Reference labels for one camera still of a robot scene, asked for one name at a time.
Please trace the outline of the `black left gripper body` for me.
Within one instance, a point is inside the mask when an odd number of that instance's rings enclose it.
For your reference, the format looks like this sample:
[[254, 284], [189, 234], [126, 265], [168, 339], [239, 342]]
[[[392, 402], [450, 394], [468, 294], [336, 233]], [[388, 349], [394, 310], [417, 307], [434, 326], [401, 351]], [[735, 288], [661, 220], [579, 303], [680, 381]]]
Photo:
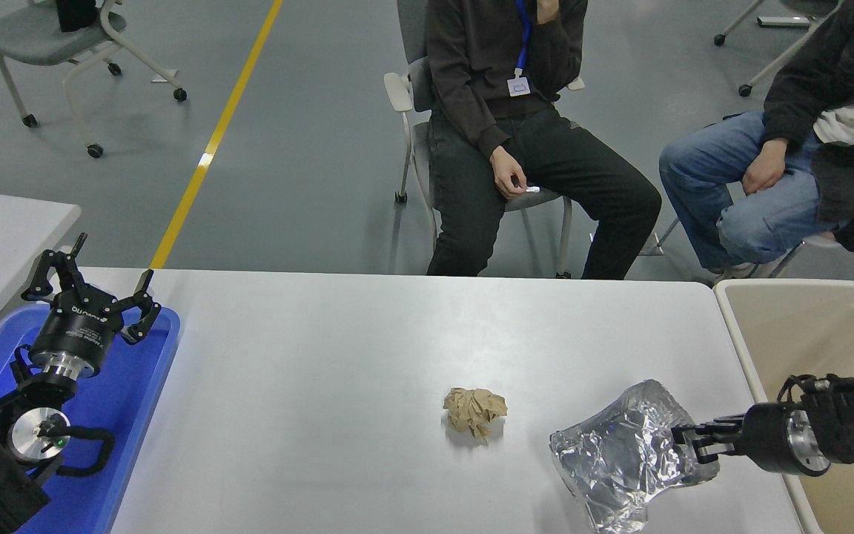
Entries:
[[83, 360], [88, 368], [101, 368], [114, 337], [123, 325], [119, 312], [105, 317], [116, 298], [90, 286], [82, 295], [72, 289], [58, 293], [50, 314], [30, 349], [35, 367], [44, 368], [51, 356], [66, 354]]

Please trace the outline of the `person's right hand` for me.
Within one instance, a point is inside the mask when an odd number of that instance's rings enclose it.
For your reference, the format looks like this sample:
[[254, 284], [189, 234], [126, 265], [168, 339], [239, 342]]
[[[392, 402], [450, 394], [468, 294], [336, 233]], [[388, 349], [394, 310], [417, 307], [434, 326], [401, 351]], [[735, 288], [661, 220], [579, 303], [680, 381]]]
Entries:
[[759, 155], [749, 164], [742, 179], [747, 196], [766, 191], [782, 179], [788, 145], [789, 140], [784, 138], [763, 142]]
[[506, 200], [515, 199], [526, 193], [526, 175], [522, 166], [504, 146], [499, 145], [489, 155], [489, 164], [494, 172], [494, 184]]

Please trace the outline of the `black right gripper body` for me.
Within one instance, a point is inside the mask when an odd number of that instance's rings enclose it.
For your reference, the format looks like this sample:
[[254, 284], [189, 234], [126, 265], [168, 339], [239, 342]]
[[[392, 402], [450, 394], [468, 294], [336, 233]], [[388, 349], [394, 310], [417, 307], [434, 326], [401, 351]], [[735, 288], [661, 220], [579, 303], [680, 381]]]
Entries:
[[739, 436], [739, 453], [760, 469], [798, 475], [800, 464], [787, 437], [791, 408], [778, 403], [756, 403], [746, 412]]

